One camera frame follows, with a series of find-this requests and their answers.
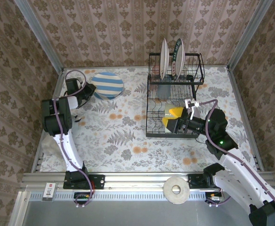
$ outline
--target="blue and white striped plate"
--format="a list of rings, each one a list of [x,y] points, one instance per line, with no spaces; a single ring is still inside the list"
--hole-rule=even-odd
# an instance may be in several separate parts
[[[95,97],[101,100],[113,100],[118,97],[124,89],[122,79],[110,72],[102,72],[95,75],[91,83],[97,87],[94,93]]]

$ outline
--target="small label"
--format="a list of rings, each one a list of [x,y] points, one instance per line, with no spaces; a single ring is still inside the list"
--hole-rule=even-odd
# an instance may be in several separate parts
[[[52,202],[55,193],[56,183],[47,183],[44,189],[42,201]]]

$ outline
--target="black wire dish rack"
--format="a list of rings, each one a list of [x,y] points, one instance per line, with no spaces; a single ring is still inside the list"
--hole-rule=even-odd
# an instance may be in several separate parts
[[[169,65],[163,80],[160,78],[160,53],[149,54],[148,82],[147,82],[147,114],[146,137],[156,138],[197,138],[192,131],[179,130],[177,134],[168,131],[162,118],[165,117],[165,107],[184,107],[185,99],[196,100],[198,87],[205,78],[203,59],[201,54],[186,53],[185,64],[177,81],[172,79],[171,64],[173,53],[169,54]],[[170,93],[161,98],[158,91]]]

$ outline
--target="wall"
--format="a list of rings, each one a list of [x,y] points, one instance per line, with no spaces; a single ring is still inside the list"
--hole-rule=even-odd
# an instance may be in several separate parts
[[[0,226],[8,223],[41,135],[40,101],[57,73],[12,0],[0,0]]]
[[[234,75],[263,164],[275,172],[275,0]]]
[[[29,0],[64,67],[147,65],[163,38],[228,63],[259,0]]]

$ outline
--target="floral mat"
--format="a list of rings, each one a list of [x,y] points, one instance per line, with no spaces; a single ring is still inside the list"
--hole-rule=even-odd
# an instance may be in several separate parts
[[[88,171],[202,171],[218,162],[200,135],[195,139],[157,139],[146,137],[147,67],[119,69],[81,69],[88,82],[99,72],[112,72],[122,78],[124,91],[113,101],[92,97],[82,108],[72,110],[82,120],[73,129],[73,139]],[[207,67],[205,81],[197,91],[199,101],[218,99],[228,120],[227,132],[239,145],[244,157],[255,167],[238,105],[225,67]],[[73,72],[69,77],[81,77]],[[212,105],[202,106],[206,116]],[[43,156],[40,171],[60,172],[66,166],[53,154]]]

